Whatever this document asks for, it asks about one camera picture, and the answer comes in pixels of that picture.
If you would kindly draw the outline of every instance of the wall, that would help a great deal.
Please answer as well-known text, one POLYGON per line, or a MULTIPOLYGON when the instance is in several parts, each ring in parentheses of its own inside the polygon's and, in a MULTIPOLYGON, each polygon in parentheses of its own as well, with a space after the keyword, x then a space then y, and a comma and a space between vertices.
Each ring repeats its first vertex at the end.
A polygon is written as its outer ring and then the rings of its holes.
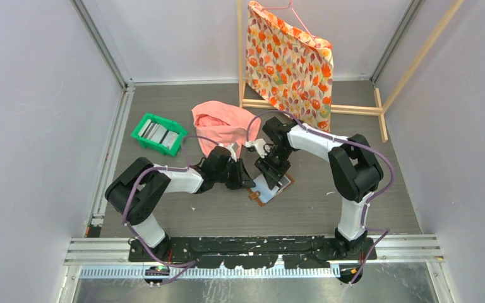
MULTIPOLYGON (((426 1, 377 83, 393 90, 451 4, 426 1)), ((386 115, 422 229, 460 302, 485 302, 485 1, 465 1, 386 115)))
MULTIPOLYGON (((236 0, 85 0, 134 81, 236 80, 236 0)), ((244 20, 248 17, 244 0, 244 20)), ((288 0, 262 0, 264 7, 288 0)), ((368 79, 410 0, 295 0, 313 35, 333 44, 334 79, 368 79)), ((300 26, 291 10, 274 11, 300 26)))
POLYGON ((54 302, 121 89, 68 0, 0 1, 0 302, 54 302))

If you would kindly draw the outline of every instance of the green basket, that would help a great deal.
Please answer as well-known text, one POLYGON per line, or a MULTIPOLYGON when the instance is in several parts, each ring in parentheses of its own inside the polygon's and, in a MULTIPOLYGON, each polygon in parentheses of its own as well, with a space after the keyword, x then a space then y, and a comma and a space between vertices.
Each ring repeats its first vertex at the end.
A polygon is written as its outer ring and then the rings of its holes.
POLYGON ((170 155, 172 157, 175 157, 177 155, 177 152, 179 151, 179 148, 181 147, 181 140, 187 134, 188 134, 187 131, 181 125, 179 125, 179 123, 150 113, 146 113, 142 118, 142 120, 140 121, 140 123, 138 123, 138 125, 136 126, 135 130, 131 133, 131 137, 135 138, 140 144, 140 146, 144 148, 152 148, 154 150, 157 150, 163 155, 170 155), (160 143, 153 142, 138 136, 140 129, 146 123, 146 121, 148 121, 148 119, 150 119, 155 123, 159 123, 160 125, 164 126, 167 130, 173 131, 178 134, 176 142, 174 142, 174 145, 172 145, 171 149, 168 149, 166 146, 160 143))

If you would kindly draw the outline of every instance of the clothes hanger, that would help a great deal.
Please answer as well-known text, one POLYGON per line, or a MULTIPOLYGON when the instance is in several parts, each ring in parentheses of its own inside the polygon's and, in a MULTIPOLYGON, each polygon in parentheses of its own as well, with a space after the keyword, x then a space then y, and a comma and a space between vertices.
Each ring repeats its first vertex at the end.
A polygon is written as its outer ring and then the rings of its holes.
POLYGON ((308 28, 306 27, 306 25, 304 24, 304 22, 302 22, 302 20, 300 19, 300 17, 298 17, 298 14, 294 10, 294 7, 292 5, 292 2, 293 2, 293 0, 289 0, 289 5, 287 5, 284 8, 263 8, 263 9, 271 10, 271 9, 288 9, 288 8, 290 8, 293 11, 294 15, 296 16, 296 18, 298 19, 298 21, 300 22, 300 24, 304 27, 304 29, 306 30, 306 32, 311 37, 311 40, 313 40, 313 42, 315 42, 315 44, 317 44, 317 41, 315 41, 315 37, 309 32, 308 28))

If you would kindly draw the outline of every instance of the pink towel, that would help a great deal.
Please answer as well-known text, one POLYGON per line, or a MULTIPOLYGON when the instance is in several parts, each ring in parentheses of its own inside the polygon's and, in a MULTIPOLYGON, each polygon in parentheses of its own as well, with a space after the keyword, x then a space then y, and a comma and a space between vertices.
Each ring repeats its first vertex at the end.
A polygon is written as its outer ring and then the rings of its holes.
MULTIPOLYGON (((251 112, 237 106, 219 101, 207 101, 192 109, 196 133, 205 136, 224 146, 237 143, 237 157, 241 155, 242 146, 246 141, 246 128, 255 117, 251 112)), ((254 141, 258 136, 261 120, 255 119, 250 128, 249 138, 254 141)), ((198 140, 201 150, 208 156, 215 145, 207 140, 198 140)))

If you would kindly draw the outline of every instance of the wooden clothes stand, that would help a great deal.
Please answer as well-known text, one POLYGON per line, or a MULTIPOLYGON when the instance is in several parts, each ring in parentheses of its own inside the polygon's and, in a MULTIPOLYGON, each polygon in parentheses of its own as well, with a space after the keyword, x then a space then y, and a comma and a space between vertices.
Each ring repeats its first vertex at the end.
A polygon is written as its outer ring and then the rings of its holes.
MULTIPOLYGON (((421 61, 425 58, 426 54, 429 52, 430 48, 434 45, 442 31, 449 24, 449 21, 453 18, 455 13, 458 11, 464 0, 454 0, 445 15, 441 18, 440 22, 436 25, 436 28, 432 31, 428 39, 425 41, 417 56, 412 61, 408 70, 402 75, 397 86, 393 90, 392 94, 386 100, 384 104, 380 99, 380 91, 378 88, 374 88, 374 101, 375 107, 367 106, 352 106, 352 105, 338 105, 331 104, 331 112, 335 114, 349 114, 349 115, 362 115, 362 116, 376 116, 378 117, 378 124, 380 125, 380 134, 382 142, 388 141, 388 131, 386 128, 385 114, 390 108, 391 104, 395 101, 399 93, 402 91, 410 77, 414 74, 416 69, 419 67, 421 61)), ((246 58, 246 48, 244 46, 244 34, 246 31, 243 30, 243 4, 242 0, 237 0, 237 46, 239 49, 239 106, 240 107, 253 107, 258 109, 273 109, 267 100, 258 99, 246 99, 244 98, 244 90, 246 87, 246 82, 244 80, 244 68, 245 58, 246 58)))

